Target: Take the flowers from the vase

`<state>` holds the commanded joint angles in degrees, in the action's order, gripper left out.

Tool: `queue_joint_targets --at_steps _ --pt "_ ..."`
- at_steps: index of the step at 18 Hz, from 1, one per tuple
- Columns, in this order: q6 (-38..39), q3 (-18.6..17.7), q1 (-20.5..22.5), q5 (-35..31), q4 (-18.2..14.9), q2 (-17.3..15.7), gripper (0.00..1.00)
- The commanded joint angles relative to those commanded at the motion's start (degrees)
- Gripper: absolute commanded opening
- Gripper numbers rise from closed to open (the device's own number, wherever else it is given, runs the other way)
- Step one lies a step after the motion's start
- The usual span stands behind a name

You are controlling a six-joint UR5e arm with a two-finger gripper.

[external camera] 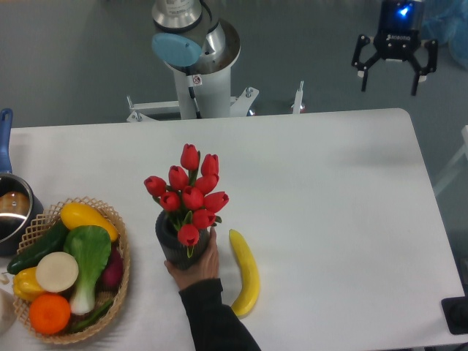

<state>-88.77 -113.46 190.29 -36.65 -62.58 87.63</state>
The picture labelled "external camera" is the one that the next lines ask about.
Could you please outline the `black sleeved forearm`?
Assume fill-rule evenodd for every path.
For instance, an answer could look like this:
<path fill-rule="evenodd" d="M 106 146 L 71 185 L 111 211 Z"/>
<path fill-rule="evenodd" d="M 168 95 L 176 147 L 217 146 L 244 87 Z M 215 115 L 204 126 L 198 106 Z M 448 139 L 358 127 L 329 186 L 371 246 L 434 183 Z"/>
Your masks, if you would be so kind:
<path fill-rule="evenodd" d="M 259 350 L 232 308 L 222 303 L 220 279 L 204 279 L 179 292 L 196 350 Z"/>

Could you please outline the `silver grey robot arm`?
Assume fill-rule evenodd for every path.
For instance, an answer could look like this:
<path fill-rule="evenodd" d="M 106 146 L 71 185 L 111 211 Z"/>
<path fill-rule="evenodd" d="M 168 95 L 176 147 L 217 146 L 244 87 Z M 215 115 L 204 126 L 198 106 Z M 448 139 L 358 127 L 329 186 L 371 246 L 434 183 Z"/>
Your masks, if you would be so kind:
<path fill-rule="evenodd" d="M 424 1 L 383 1 L 377 33 L 358 37 L 352 66 L 363 80 L 379 60 L 409 62 L 415 72 L 411 94 L 437 69 L 438 41 L 420 37 Z M 228 68 L 240 53 L 237 31 L 205 1 L 156 1 L 153 52 L 185 75 L 207 75 Z"/>

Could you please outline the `person's hand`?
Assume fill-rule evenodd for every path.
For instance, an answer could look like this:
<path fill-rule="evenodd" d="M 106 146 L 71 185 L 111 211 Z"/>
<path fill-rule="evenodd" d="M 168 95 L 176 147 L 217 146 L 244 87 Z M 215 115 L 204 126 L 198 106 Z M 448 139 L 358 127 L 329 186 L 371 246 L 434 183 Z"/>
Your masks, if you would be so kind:
<path fill-rule="evenodd" d="M 207 279 L 219 277 L 219 250 L 217 246 L 217 233 L 214 227 L 210 228 L 208 246 L 200 259 L 185 271 L 176 268 L 169 261 L 164 261 L 168 273 L 173 277 L 180 291 Z"/>

